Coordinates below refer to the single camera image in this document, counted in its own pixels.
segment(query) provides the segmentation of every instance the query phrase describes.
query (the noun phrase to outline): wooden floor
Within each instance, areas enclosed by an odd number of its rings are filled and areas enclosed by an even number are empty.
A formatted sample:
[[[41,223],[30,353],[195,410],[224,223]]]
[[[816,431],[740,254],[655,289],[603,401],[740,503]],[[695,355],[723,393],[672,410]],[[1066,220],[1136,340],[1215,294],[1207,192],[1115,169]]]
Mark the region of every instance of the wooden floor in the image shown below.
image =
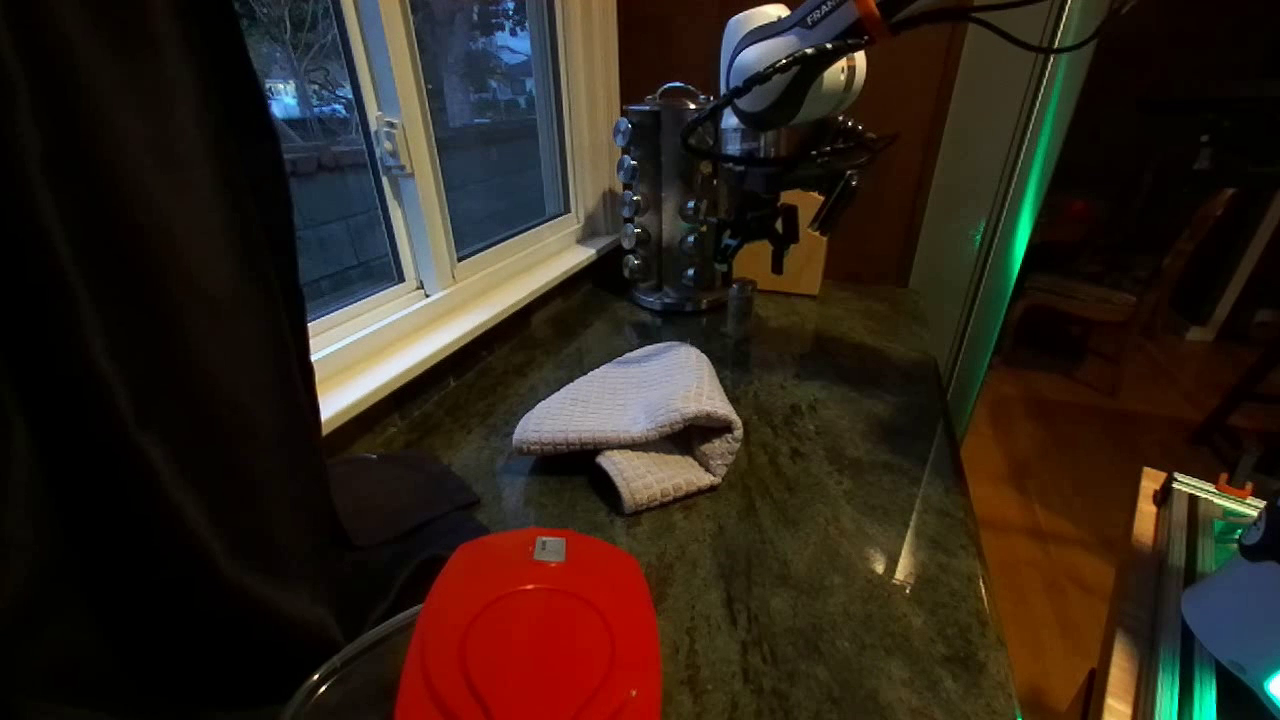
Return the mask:
[[[989,600],[1027,720],[1085,712],[1140,463],[1213,477],[1213,454],[1186,437],[1252,353],[1094,335],[1085,364],[995,362],[965,437],[965,467]]]

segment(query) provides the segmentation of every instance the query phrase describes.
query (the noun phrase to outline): gray towel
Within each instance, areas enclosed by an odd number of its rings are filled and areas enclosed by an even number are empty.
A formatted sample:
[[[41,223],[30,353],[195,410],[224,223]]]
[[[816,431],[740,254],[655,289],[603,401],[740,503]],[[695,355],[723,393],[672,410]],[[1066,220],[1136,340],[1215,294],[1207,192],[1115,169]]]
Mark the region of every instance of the gray towel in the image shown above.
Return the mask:
[[[644,343],[538,401],[516,454],[595,454],[623,514],[714,489],[744,444],[710,362],[690,343]]]

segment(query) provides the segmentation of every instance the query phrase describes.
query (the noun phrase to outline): red cap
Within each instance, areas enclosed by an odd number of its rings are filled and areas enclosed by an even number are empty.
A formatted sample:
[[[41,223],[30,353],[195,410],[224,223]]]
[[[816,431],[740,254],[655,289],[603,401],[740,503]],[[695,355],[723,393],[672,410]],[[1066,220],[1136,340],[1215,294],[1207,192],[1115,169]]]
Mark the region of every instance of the red cap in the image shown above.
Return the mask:
[[[436,575],[395,720],[655,720],[661,698],[641,565],[583,534],[516,529],[460,544]]]

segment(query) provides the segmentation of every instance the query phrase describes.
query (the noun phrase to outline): green countertop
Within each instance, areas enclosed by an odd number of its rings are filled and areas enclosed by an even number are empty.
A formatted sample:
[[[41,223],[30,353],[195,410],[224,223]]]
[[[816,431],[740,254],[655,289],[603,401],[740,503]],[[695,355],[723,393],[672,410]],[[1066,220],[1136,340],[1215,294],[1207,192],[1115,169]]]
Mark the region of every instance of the green countertop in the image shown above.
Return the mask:
[[[590,461],[513,454],[516,421],[650,340],[699,343],[749,441],[718,489],[619,517]],[[629,547],[650,584],[663,716],[1014,716],[920,316],[896,289],[756,297],[661,320],[570,281],[333,441],[426,450],[492,529]]]

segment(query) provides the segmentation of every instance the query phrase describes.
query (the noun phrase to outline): curtain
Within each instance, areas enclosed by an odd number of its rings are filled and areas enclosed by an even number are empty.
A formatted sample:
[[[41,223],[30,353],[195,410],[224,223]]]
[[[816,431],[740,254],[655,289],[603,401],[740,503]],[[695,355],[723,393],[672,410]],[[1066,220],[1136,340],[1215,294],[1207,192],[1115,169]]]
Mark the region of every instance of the curtain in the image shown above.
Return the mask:
[[[350,555],[230,6],[3,0],[0,147],[0,716],[280,707]]]

